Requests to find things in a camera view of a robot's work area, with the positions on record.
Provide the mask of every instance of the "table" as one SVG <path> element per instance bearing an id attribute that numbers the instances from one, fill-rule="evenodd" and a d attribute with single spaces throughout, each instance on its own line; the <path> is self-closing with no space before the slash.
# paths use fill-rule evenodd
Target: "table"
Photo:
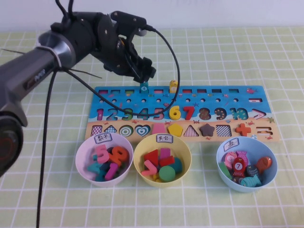
<path id="1" fill-rule="evenodd" d="M 75 153 L 84 140 L 92 93 L 67 74 L 56 78 L 51 98 L 41 227 L 304 227 L 304 27 L 162 29 L 179 60 L 181 85 L 261 85 L 281 141 L 267 143 L 279 171 L 272 184 L 241 194 L 220 179 L 220 143 L 189 143 L 193 163 L 172 188 L 149 187 L 132 167 L 114 188 L 82 179 Z M 0 33 L 0 47 L 29 51 L 41 32 Z M 150 85 L 169 85 L 176 68 L 160 37 L 134 44 L 157 69 Z M 18 54 L 0 51 L 0 64 Z M 91 86 L 132 86 L 132 78 L 104 71 L 91 56 L 75 66 Z M 0 227 L 34 227 L 42 126 L 50 77 L 22 106 L 29 125 L 15 165 L 0 179 Z"/>

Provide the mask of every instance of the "round wooden token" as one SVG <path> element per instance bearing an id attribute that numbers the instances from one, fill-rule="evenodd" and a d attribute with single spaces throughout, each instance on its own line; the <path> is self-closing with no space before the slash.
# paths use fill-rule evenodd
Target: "round wooden token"
<path id="1" fill-rule="evenodd" d="M 175 178 L 175 170 L 171 166 L 166 165 L 161 167 L 159 175 L 163 182 L 170 182 Z"/>

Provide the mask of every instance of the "white wall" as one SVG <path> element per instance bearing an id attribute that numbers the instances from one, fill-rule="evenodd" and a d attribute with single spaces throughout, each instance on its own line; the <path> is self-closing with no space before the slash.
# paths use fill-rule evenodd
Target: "white wall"
<path id="1" fill-rule="evenodd" d="M 68 0 L 61 0 L 67 8 Z M 156 28 L 304 25 L 304 0 L 75 0 L 77 11 L 115 10 Z M 61 20 L 55 0 L 0 0 L 0 30 L 49 29 Z"/>

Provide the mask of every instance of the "number puzzle board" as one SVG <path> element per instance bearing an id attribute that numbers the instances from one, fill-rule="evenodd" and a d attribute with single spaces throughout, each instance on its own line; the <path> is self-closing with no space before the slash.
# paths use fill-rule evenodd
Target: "number puzzle board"
<path id="1" fill-rule="evenodd" d="M 116 106 L 133 113 L 157 113 L 169 105 L 173 93 L 169 86 L 150 86 L 148 93 L 140 93 L 139 86 L 96 87 L 95 90 Z M 139 142 L 152 133 L 154 123 L 164 123 L 166 131 L 174 123 L 183 130 L 186 142 L 219 141 L 240 136 L 236 128 L 244 124 L 250 128 L 247 137 L 263 142 L 279 141 L 279 131 L 262 86 L 181 86 L 176 102 L 180 118 L 172 120 L 169 111 L 152 117 L 135 116 L 117 111 L 93 96 L 85 138 L 108 132 L 119 133 L 130 142 Z M 193 113 L 184 107 L 194 107 Z M 213 136 L 203 136 L 200 128 L 206 124 Z"/>

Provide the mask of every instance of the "number 6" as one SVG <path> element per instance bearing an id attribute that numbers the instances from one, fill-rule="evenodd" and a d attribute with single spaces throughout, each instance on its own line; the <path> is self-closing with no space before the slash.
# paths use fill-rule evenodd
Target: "number 6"
<path id="1" fill-rule="evenodd" d="M 172 120 L 178 120 L 181 117 L 180 107 L 173 106 L 169 111 L 169 117 Z"/>

